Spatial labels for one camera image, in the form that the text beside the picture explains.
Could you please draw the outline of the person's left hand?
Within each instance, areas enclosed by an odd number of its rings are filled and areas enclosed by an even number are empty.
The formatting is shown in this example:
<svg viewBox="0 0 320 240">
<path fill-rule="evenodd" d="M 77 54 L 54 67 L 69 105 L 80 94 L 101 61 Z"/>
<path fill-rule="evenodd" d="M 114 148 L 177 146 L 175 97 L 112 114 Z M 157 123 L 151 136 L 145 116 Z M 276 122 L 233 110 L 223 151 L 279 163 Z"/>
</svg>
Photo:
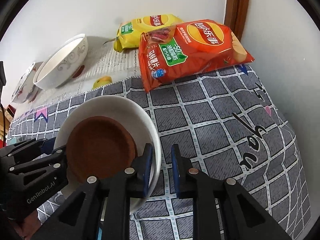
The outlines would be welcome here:
<svg viewBox="0 0 320 240">
<path fill-rule="evenodd" d="M 11 225 L 22 239 L 30 240 L 33 234 L 41 227 L 38 211 L 32 212 L 22 222 L 11 222 Z"/>
</svg>

